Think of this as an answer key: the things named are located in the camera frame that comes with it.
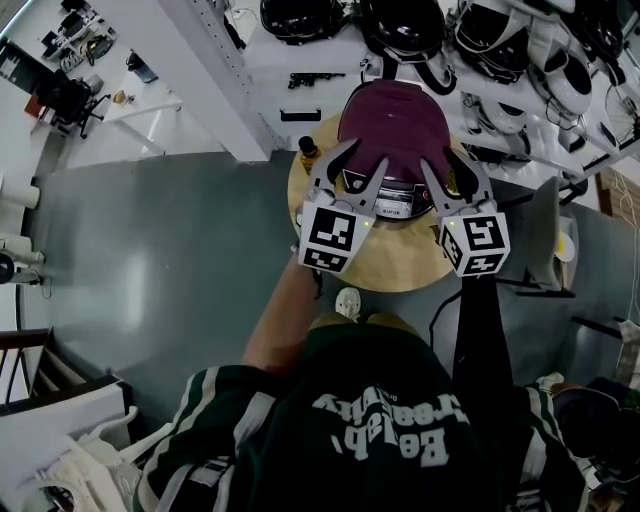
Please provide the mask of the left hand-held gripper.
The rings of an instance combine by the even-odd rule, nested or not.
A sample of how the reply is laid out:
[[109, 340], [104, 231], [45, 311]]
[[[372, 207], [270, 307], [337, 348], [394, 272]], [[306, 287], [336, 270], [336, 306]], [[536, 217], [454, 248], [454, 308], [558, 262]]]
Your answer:
[[357, 152], [359, 138], [326, 150], [314, 162], [310, 190], [302, 205], [298, 262], [331, 274], [343, 274], [374, 225], [374, 207], [386, 176], [389, 159], [379, 159], [368, 183], [356, 194], [336, 195], [344, 167]]

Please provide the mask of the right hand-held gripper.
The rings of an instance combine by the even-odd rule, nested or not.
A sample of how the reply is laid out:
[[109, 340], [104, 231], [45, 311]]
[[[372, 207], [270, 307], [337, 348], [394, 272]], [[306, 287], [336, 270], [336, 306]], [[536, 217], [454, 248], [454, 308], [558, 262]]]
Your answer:
[[437, 211], [439, 245], [458, 277], [496, 274], [510, 254], [506, 217], [495, 208], [489, 177], [466, 154], [446, 148], [457, 194], [473, 205], [454, 208], [453, 196], [438, 171], [425, 158], [420, 168]]

